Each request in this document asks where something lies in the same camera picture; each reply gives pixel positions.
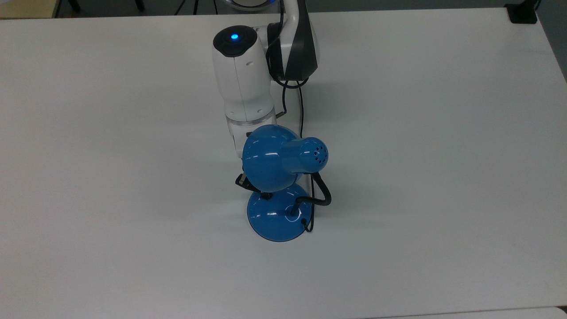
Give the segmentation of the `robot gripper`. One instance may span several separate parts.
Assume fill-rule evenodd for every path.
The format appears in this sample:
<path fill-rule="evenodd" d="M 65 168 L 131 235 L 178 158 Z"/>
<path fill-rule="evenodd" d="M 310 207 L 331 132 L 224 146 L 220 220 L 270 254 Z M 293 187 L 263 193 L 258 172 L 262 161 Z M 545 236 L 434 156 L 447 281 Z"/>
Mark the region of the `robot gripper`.
<path fill-rule="evenodd" d="M 268 125 L 277 124 L 276 117 L 262 117 L 255 121 L 233 121 L 232 119 L 227 119 L 227 124 L 229 128 L 229 133 L 233 138 L 233 144 L 238 158 L 242 158 L 243 148 L 247 141 L 248 134 L 255 131 L 257 128 Z M 263 192 L 253 184 L 249 183 L 249 179 L 245 173 L 241 173 L 237 176 L 235 184 L 241 188 L 252 190 L 253 192 L 259 194 L 260 198 L 263 200 L 270 200 L 272 198 L 271 192 Z"/>

